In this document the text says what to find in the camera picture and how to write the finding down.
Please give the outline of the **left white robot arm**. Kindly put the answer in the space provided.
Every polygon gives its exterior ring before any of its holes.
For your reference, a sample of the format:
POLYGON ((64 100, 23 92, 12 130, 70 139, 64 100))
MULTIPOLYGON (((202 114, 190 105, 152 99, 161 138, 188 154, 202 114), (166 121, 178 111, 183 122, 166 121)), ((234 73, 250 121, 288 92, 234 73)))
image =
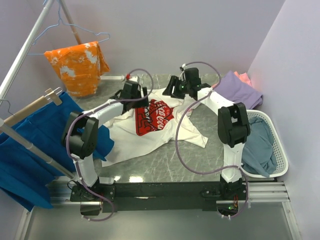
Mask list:
POLYGON ((100 195, 100 188, 95 185, 99 177, 93 162, 99 128, 131 109, 147 107, 148 95, 146 87, 142 87, 136 81, 127 80, 123 89, 117 91, 105 103, 87 111, 70 113, 61 143, 73 160, 78 175, 77 181, 85 185, 82 195, 88 201, 94 201, 100 195))

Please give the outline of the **white Coca-Cola t-shirt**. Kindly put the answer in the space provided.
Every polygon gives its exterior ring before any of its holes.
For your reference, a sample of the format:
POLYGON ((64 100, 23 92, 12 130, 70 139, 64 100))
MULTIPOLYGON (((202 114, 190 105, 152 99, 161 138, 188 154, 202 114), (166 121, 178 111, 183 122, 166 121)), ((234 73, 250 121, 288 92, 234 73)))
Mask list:
POLYGON ((169 141, 186 141, 204 148, 208 138, 203 136, 190 121, 187 109, 194 99, 184 99, 162 94, 163 89, 153 90, 148 107, 131 109, 105 123, 114 141, 111 152, 102 162, 103 167, 147 155, 169 141))

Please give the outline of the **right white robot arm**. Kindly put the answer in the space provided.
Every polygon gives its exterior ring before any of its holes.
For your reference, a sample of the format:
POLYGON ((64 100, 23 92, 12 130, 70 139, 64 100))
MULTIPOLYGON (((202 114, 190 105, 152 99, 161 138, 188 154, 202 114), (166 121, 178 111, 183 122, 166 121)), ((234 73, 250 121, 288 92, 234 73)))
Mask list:
POLYGON ((217 134, 223 143, 223 167, 208 171, 198 172, 188 170, 198 175, 209 175, 221 172, 222 184, 219 193, 222 198, 230 200, 237 194, 234 183, 242 179, 242 153, 248 136, 251 133, 246 106, 234 103, 221 96, 214 87, 202 83, 199 70, 196 67, 187 68, 184 64, 180 67, 180 76, 172 76, 167 88, 162 93, 165 96, 182 99, 186 95, 195 100, 183 112, 176 128, 177 137, 185 115, 193 106, 203 104, 217 115, 217 134))

